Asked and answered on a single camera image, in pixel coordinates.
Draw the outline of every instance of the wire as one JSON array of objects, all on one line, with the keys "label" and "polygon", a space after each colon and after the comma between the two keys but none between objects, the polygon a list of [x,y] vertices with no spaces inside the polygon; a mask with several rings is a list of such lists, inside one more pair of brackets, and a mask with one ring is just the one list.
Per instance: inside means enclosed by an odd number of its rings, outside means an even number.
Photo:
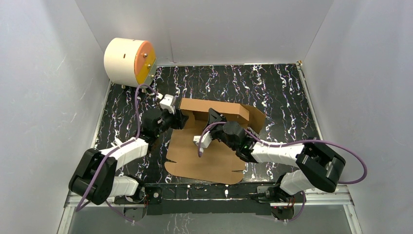
[{"label": "wire", "polygon": [[256,137],[254,134],[252,134],[251,132],[249,132],[248,130],[245,130],[252,138],[254,138],[256,141],[258,141],[259,143],[268,146],[268,147],[287,147],[287,146],[291,146],[291,145],[297,145],[297,144],[305,144],[305,143],[322,143],[322,144],[326,144],[326,145],[332,145],[334,147],[340,148],[342,150],[345,150],[347,152],[349,152],[350,154],[352,154],[355,158],[357,158],[357,160],[361,163],[361,165],[363,166],[363,175],[356,179],[356,180],[352,180],[352,181],[339,181],[340,184],[357,184],[359,182],[361,182],[362,180],[364,180],[367,176],[367,166],[366,163],[360,158],[360,156],[358,156],[354,151],[341,146],[339,144],[336,144],[334,142],[330,142],[330,141],[326,141],[326,140],[298,140],[298,141],[294,141],[294,142],[290,142],[290,143],[284,143],[284,144],[268,144],[266,142],[263,142],[261,139],[259,139],[258,137]]},{"label": "wire", "polygon": [[[138,87],[136,88],[136,91],[135,91],[135,110],[136,110],[136,119],[137,119],[137,122],[138,122],[138,130],[137,130],[137,133],[136,133],[136,136],[135,136],[136,139],[139,138],[140,130],[141,130],[141,128],[140,128],[140,127],[141,127],[141,121],[140,121],[140,119],[139,119],[139,110],[138,110],[138,94],[139,94],[139,89],[140,89],[142,86],[149,88],[149,89],[150,89],[152,92],[154,92],[156,95],[158,94],[152,87],[150,87],[150,86],[148,86],[148,85],[146,85],[146,84],[140,84],[140,85],[138,85]],[[107,154],[103,157],[102,161],[100,162],[99,166],[97,167],[97,169],[96,169],[96,171],[95,171],[94,176],[92,177],[91,182],[89,183],[88,187],[86,188],[85,193],[83,194],[82,198],[80,199],[79,204],[76,206],[76,209],[75,209],[76,212],[79,212],[80,210],[82,210],[85,206],[87,206],[87,205],[90,203],[90,201],[87,201],[85,204],[83,204],[83,202],[84,202],[85,199],[86,199],[86,196],[89,194],[89,192],[90,192],[90,190],[91,190],[91,188],[92,188],[92,185],[93,185],[94,182],[96,181],[97,176],[99,175],[100,171],[102,170],[103,165],[105,164],[105,162],[106,162],[106,160],[109,158],[109,156],[112,155],[113,153],[115,153],[115,152],[116,152],[118,149],[120,149],[121,147],[124,147],[124,146],[126,146],[126,145],[128,145],[128,144],[131,144],[132,142],[133,142],[133,141],[127,141],[127,142],[121,144],[119,147],[116,147],[116,148],[112,149],[111,151],[109,151],[109,153],[107,153]],[[129,222],[131,222],[131,223],[134,223],[134,222],[135,222],[134,220],[132,220],[132,219],[124,216],[123,214],[121,214],[117,209],[115,209],[113,206],[111,206],[108,201],[105,201],[105,202],[106,202],[106,204],[107,204],[113,211],[115,211],[118,215],[120,215],[121,217],[125,218],[127,221],[129,221]]]},{"label": "wire", "polygon": [[288,220],[287,220],[288,222],[291,222],[291,221],[296,220],[296,219],[298,218],[298,216],[300,216],[301,213],[302,213],[302,211],[304,210],[304,204],[306,203],[307,198],[305,197],[305,192],[304,192],[304,191],[301,191],[301,193],[302,193],[302,205],[301,205],[301,209],[300,209],[300,211],[298,212],[298,214],[297,214],[295,217],[293,217],[292,219],[288,219]]},{"label": "wire", "polygon": [[146,196],[145,198],[146,198],[146,199],[145,199],[144,205],[145,205],[145,209],[147,209],[147,208],[148,208],[148,204],[149,204],[148,196]]},{"label": "wire", "polygon": [[212,128],[213,126],[217,125],[217,124],[225,124],[226,122],[216,122],[216,123],[212,123],[210,125],[208,125],[204,131],[201,134],[201,138],[199,138],[199,142],[198,142],[198,157],[202,157],[202,152],[201,152],[201,141],[202,138],[204,137],[204,135],[209,131],[210,128]]},{"label": "wire", "polygon": [[293,197],[293,204],[291,205],[291,207],[294,207],[294,205],[296,204],[296,197]]},{"label": "wire", "polygon": [[139,203],[141,203],[144,199],[145,199],[145,197],[146,197],[146,193],[145,193],[145,191],[143,192],[143,198],[140,200],[140,201],[137,201],[137,202],[134,202],[134,201],[129,201],[128,200],[128,198],[130,198],[130,197],[126,197],[125,196],[125,199],[128,201],[128,202],[132,202],[132,203],[135,203],[135,204],[139,204]]},{"label": "wire", "polygon": [[[210,125],[208,125],[204,131],[201,134],[201,137],[199,139],[198,142],[198,156],[201,157],[202,153],[201,153],[201,140],[204,137],[204,135],[210,130],[210,128],[212,128],[213,126],[217,125],[217,124],[225,124],[226,122],[216,122],[216,123],[212,123]],[[356,179],[356,180],[352,180],[352,181],[339,181],[340,184],[357,184],[359,182],[361,182],[362,180],[364,180],[367,176],[367,165],[366,163],[360,158],[360,156],[358,156],[354,151],[341,146],[339,144],[336,144],[334,142],[330,142],[330,141],[326,141],[326,140],[298,140],[298,141],[294,141],[294,142],[290,142],[290,143],[280,143],[280,144],[268,144],[267,142],[262,141],[261,139],[259,139],[258,137],[256,137],[254,134],[252,134],[250,131],[248,131],[247,129],[244,129],[246,133],[248,133],[252,138],[254,138],[257,142],[268,146],[268,147],[287,147],[287,146],[291,146],[291,145],[297,145],[297,144],[305,144],[305,143],[322,143],[322,144],[326,144],[326,145],[332,145],[335,146],[337,148],[340,148],[342,150],[345,150],[347,152],[349,152],[350,154],[352,154],[355,158],[357,158],[357,160],[361,163],[361,165],[363,166],[363,175]]]}]

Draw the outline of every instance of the black table surface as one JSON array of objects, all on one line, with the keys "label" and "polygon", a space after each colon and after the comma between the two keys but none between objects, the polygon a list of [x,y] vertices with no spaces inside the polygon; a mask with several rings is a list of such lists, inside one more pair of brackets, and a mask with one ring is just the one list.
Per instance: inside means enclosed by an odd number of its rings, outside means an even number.
[{"label": "black table surface", "polygon": [[[316,125],[295,64],[214,65],[158,67],[154,89],[162,94],[253,105],[266,114],[260,138],[291,142],[318,137]],[[115,138],[125,141],[137,129],[134,109],[135,88],[110,88],[95,143],[97,149],[111,147]],[[154,95],[140,93],[139,111],[157,106]],[[150,154],[136,159],[117,175],[134,175],[145,183],[210,183],[173,176],[164,168],[172,130],[161,135]],[[242,182],[276,181],[293,167],[278,163],[246,163]]]}]

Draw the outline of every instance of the white wall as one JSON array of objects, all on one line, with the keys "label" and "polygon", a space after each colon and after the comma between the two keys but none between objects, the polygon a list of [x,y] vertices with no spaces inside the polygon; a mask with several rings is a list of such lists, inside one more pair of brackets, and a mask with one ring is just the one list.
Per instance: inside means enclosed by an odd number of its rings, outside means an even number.
[{"label": "white wall", "polygon": [[[366,161],[350,186],[363,233],[411,233],[413,2],[336,0],[305,60],[325,139]],[[345,179],[361,175],[348,158]]]},{"label": "white wall", "polygon": [[304,59],[333,0],[76,0],[104,51],[147,39],[161,65]]},{"label": "white wall", "polygon": [[0,233],[55,234],[108,78],[74,0],[0,3]]}]

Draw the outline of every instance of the brown cardboard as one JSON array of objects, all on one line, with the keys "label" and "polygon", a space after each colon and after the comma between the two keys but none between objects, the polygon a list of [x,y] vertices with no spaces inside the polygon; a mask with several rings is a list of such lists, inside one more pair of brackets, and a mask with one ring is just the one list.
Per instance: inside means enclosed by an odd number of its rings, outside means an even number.
[{"label": "brown cardboard", "polygon": [[206,180],[224,184],[236,184],[244,177],[245,163],[224,143],[214,140],[205,149],[201,158],[192,142],[205,128],[210,108],[223,114],[227,120],[234,120],[243,127],[251,127],[259,133],[265,122],[265,115],[249,105],[183,98],[180,109],[189,116],[182,130],[173,130],[169,142],[166,170],[174,176]]}]

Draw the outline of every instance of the cylinder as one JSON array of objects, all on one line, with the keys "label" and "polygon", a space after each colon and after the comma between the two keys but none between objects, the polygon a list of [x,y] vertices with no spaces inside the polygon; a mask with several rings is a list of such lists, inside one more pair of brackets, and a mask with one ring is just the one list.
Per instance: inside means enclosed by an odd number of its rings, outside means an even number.
[{"label": "cylinder", "polygon": [[115,84],[150,85],[156,72],[156,54],[147,40],[114,38],[103,58],[106,74]]}]

